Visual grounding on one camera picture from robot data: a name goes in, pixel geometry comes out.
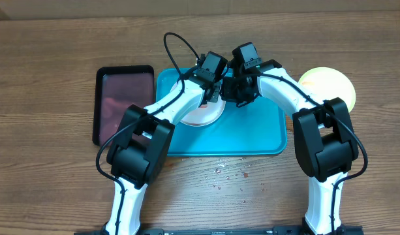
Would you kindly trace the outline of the white plate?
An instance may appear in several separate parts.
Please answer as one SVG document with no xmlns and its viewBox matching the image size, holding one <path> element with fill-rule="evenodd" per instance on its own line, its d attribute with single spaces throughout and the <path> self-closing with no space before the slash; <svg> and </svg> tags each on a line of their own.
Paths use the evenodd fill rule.
<svg viewBox="0 0 400 235">
<path fill-rule="evenodd" d="M 226 102 L 222 100 L 219 91 L 214 92 L 214 98 L 217 98 L 216 102 L 208 101 L 202 104 L 196 110 L 189 112 L 181 122 L 189 126 L 201 127 L 216 121 L 223 113 Z"/>
</svg>

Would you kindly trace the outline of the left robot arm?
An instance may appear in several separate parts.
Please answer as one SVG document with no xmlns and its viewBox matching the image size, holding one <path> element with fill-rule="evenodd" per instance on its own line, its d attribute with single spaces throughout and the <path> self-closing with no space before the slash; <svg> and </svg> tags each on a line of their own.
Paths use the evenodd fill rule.
<svg viewBox="0 0 400 235">
<path fill-rule="evenodd" d="M 107 161 L 115 193 L 103 234 L 137 234 L 146 189 L 161 171 L 176 124 L 208 101 L 216 101 L 227 60 L 214 53 L 181 74 L 169 94 L 154 104 L 125 111 L 111 139 Z"/>
</svg>

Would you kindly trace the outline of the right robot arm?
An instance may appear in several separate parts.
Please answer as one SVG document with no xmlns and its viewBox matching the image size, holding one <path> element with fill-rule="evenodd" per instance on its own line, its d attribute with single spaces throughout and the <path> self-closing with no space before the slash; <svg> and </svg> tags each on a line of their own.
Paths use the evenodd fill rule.
<svg viewBox="0 0 400 235">
<path fill-rule="evenodd" d="M 291 78 L 275 60 L 263 61 L 253 43 L 235 48 L 223 79 L 221 95 L 238 107 L 257 97 L 273 101 L 293 121 L 295 155 L 309 178 L 309 202 L 302 234 L 362 234 L 360 227 L 347 227 L 339 217 L 341 193 L 358 141 L 346 103 L 325 100 Z"/>
</svg>

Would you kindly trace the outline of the yellow green plate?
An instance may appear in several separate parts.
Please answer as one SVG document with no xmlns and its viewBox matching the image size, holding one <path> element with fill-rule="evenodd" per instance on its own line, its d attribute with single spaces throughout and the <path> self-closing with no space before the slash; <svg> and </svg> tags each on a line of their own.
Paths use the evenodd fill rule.
<svg viewBox="0 0 400 235">
<path fill-rule="evenodd" d="M 352 82 L 340 71 L 329 67 L 317 67 L 305 72 L 299 84 L 325 100 L 341 98 L 351 112 L 356 103 L 356 91 Z"/>
</svg>

